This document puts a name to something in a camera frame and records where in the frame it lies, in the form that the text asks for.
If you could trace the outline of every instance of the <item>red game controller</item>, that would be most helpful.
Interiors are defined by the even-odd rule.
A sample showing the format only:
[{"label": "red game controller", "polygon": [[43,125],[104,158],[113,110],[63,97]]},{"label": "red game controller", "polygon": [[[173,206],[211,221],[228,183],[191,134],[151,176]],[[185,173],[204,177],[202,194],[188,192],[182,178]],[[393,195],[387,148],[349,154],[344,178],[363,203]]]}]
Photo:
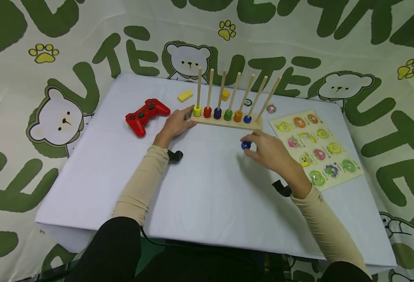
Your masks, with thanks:
[{"label": "red game controller", "polygon": [[171,110],[157,99],[147,99],[139,110],[125,116],[125,121],[135,132],[136,136],[143,137],[146,134],[144,127],[148,124],[150,118],[155,118],[158,114],[167,116]]}]

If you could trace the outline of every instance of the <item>wooden peg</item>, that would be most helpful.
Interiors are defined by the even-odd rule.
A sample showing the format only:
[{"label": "wooden peg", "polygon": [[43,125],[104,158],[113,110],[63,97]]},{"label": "wooden peg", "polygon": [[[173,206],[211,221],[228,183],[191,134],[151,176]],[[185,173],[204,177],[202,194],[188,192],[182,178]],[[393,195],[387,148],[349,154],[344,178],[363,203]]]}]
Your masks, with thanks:
[{"label": "wooden peg", "polygon": [[257,104],[257,100],[259,99],[260,94],[262,93],[263,87],[265,86],[265,83],[266,83],[267,79],[268,79],[268,77],[265,75],[263,77],[262,83],[260,84],[260,88],[259,88],[259,91],[257,92],[256,98],[254,99],[254,102],[252,103],[251,110],[249,110],[248,116],[251,116],[252,110],[254,110],[254,107]]},{"label": "wooden peg", "polygon": [[240,106],[240,109],[238,110],[239,112],[243,110],[243,106],[245,105],[245,101],[246,101],[246,98],[248,97],[249,91],[251,91],[252,81],[254,81],[255,76],[256,76],[255,74],[252,74],[251,78],[249,78],[248,87],[246,88],[245,96],[243,96],[243,101],[241,101],[241,106]]},{"label": "wooden peg", "polygon": [[226,70],[223,69],[223,77],[221,79],[221,88],[220,88],[220,97],[218,98],[218,107],[216,107],[218,110],[221,107],[221,95],[223,95],[223,90],[224,90],[224,82],[226,80]]},{"label": "wooden peg", "polygon": [[260,110],[259,115],[257,116],[257,119],[256,119],[257,122],[259,121],[261,115],[263,114],[263,111],[265,110],[266,105],[268,105],[268,103],[270,102],[271,97],[273,96],[274,92],[276,91],[277,86],[279,85],[279,82],[281,82],[281,79],[282,79],[282,76],[278,77],[277,80],[276,80],[276,83],[274,83],[274,86],[271,89],[271,92],[268,95],[268,98],[266,99],[265,103],[263,104],[262,109]]},{"label": "wooden peg", "polygon": [[201,78],[202,78],[202,68],[198,68],[198,101],[196,102],[196,107],[199,108],[199,101],[201,100]]},{"label": "wooden peg", "polygon": [[235,94],[237,92],[238,85],[240,84],[240,77],[241,77],[241,72],[237,73],[236,84],[234,86],[234,91],[232,92],[232,97],[231,97],[230,102],[229,102],[228,110],[231,110],[232,104],[234,103]]},{"label": "wooden peg", "polygon": [[210,69],[210,79],[208,82],[207,109],[210,108],[210,97],[212,95],[212,84],[213,84],[213,69]]}]

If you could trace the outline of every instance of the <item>beige long sleeve shirt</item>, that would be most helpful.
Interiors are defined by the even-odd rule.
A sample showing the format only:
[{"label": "beige long sleeve shirt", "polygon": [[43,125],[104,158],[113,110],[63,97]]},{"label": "beige long sleeve shirt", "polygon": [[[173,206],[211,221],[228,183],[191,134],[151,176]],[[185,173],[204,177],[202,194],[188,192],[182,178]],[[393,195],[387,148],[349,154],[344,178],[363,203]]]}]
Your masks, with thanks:
[{"label": "beige long sleeve shirt", "polygon": [[[130,217],[144,226],[149,203],[168,161],[167,149],[151,146],[125,185],[112,217]],[[371,277],[350,234],[317,189],[313,188],[305,199],[293,196],[291,199],[305,217],[315,241],[329,262],[349,262]]]}]

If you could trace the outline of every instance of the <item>printed backdrop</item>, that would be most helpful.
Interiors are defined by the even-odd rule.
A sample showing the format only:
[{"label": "printed backdrop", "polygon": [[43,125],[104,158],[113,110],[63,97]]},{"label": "printed backdrop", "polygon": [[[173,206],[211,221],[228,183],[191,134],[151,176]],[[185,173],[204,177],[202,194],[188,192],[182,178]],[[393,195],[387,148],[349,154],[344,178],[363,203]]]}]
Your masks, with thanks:
[{"label": "printed backdrop", "polygon": [[[414,0],[0,0],[0,282],[74,259],[33,220],[114,78],[197,66],[339,104],[397,257],[375,279],[414,281]],[[324,270],[284,261],[294,281]]]}]

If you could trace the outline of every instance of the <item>yellow paw print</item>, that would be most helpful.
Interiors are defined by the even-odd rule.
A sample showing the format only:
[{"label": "yellow paw print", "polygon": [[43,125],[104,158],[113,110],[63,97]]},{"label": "yellow paw print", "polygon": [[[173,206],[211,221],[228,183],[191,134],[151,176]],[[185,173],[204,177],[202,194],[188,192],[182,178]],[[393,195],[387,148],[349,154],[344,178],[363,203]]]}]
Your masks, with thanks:
[{"label": "yellow paw print", "polygon": [[234,38],[235,25],[230,23],[230,20],[226,22],[220,22],[220,30],[218,30],[218,35],[224,38],[225,41],[229,41],[231,38]]},{"label": "yellow paw print", "polygon": [[30,56],[35,57],[37,63],[52,63],[55,61],[55,56],[60,53],[57,49],[54,49],[52,44],[37,44],[35,48],[29,49]]},{"label": "yellow paw print", "polygon": [[414,77],[414,59],[408,60],[406,65],[398,68],[398,80],[411,77]]}]

